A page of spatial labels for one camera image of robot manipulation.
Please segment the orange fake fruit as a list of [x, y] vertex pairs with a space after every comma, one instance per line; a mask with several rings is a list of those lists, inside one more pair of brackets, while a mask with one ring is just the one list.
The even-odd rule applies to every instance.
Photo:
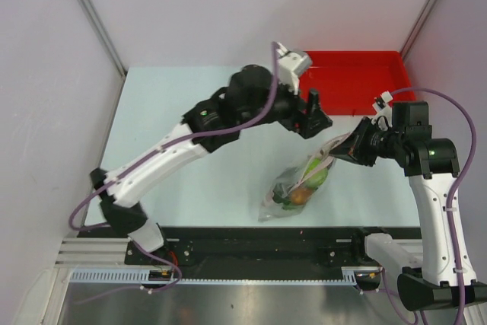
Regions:
[[302, 206], [307, 203], [308, 199], [313, 195], [313, 193], [313, 190], [310, 190], [305, 186], [300, 186], [290, 192], [289, 199], [292, 205]]

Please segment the green fake lime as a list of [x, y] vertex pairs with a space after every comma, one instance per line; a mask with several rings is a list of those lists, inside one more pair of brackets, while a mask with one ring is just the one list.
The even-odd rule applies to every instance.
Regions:
[[[307, 177], [310, 172], [317, 169], [317, 167], [322, 163], [319, 158], [314, 158], [307, 166], [306, 171], [304, 172], [304, 176]], [[312, 190], [318, 189], [326, 180], [328, 176], [328, 168], [324, 167], [323, 169], [319, 169], [316, 173], [309, 176], [305, 181], [304, 185]]]

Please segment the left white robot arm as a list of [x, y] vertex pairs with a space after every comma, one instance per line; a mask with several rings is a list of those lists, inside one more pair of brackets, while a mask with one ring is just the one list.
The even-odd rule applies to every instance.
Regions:
[[310, 89], [302, 99], [268, 69], [246, 65], [230, 77], [228, 86], [186, 112], [145, 156], [117, 170], [91, 171], [107, 224], [137, 244], [150, 263], [163, 262], [168, 255], [164, 234], [148, 218], [140, 199], [186, 164], [237, 141], [242, 129], [270, 123], [311, 139], [333, 121], [322, 110], [317, 90]]

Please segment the clear zip top bag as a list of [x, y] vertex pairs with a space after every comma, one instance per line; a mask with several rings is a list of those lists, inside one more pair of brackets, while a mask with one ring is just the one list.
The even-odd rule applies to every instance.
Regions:
[[[287, 167], [284, 171], [282, 171], [282, 173], [274, 179], [269, 191], [264, 196], [261, 202], [261, 205], [259, 207], [258, 221], [265, 222], [265, 221], [271, 221], [275, 219], [300, 215], [305, 210], [305, 207], [307, 206], [309, 201], [312, 200], [312, 197], [315, 196], [316, 193], [319, 191], [319, 189], [325, 184], [325, 182], [328, 179], [330, 171], [335, 166], [336, 159], [330, 154], [331, 150], [335, 146], [337, 146], [340, 142], [342, 142], [344, 139], [346, 139], [350, 134], [351, 134], [350, 132], [347, 132], [345, 134], [338, 135], [326, 141], [316, 151], [308, 155], [304, 160], [301, 160], [298, 164], [291, 165], [290, 167]], [[319, 158], [322, 161], [322, 163], [317, 167], [316, 170], [310, 172], [310, 174], [307, 177], [305, 177], [304, 172], [306, 171], [308, 164], [314, 158]], [[314, 191], [313, 195], [310, 196], [307, 203], [302, 208], [298, 208], [292, 211], [285, 211], [281, 209], [275, 202], [272, 201], [272, 188], [277, 183], [280, 183], [283, 186], [285, 186], [286, 191], [290, 191], [300, 186], [305, 186], [304, 181], [309, 176], [316, 173], [319, 169], [323, 169], [324, 167], [328, 168], [328, 176], [326, 180], [318, 189], [313, 190]]]

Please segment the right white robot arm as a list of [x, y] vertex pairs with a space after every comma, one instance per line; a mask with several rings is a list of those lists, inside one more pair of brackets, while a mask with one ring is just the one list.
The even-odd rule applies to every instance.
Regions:
[[409, 180], [419, 214], [422, 258], [415, 258], [389, 234], [365, 234], [351, 246], [360, 265], [373, 260], [395, 278], [399, 298], [409, 311], [462, 309], [486, 301], [461, 233], [454, 184], [460, 176], [457, 150], [450, 139], [435, 139], [424, 101], [397, 102], [385, 129], [365, 117], [330, 154], [371, 167], [378, 158], [395, 161]]

